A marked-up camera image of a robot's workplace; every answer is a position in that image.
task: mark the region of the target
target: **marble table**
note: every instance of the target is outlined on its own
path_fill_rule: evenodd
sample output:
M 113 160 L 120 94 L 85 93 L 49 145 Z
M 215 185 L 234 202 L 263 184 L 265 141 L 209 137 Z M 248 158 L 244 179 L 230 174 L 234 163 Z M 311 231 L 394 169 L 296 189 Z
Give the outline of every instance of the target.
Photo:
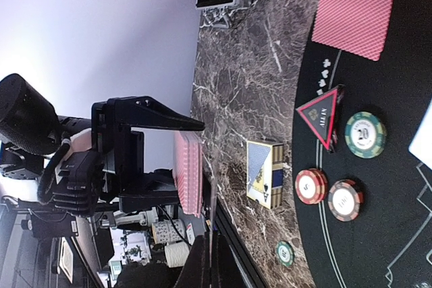
M 314 287 L 292 192 L 292 116 L 298 73 L 318 0 L 253 0 L 230 30 L 198 36 L 192 116 L 206 123 L 205 168 L 269 287 Z M 246 140 L 285 144 L 283 204 L 267 210 L 246 197 Z M 278 264 L 286 240 L 296 260 Z

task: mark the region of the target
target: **spool of thread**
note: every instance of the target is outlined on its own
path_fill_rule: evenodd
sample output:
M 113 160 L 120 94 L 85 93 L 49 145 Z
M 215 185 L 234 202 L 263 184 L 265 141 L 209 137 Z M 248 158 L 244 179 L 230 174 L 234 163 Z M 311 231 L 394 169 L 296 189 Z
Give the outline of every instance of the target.
M 182 220 L 174 219 L 173 222 L 182 237 L 186 237 L 186 231 L 184 229 L 184 224 Z M 153 230 L 153 239 L 155 239 L 156 244 L 173 243 L 182 240 L 182 238 L 176 233 L 176 230 L 174 229 L 170 221 L 154 223 L 151 225 L 151 227 Z
M 186 243 L 174 243 L 165 246 L 165 257 L 170 268 L 184 266 L 189 256 L 189 247 Z

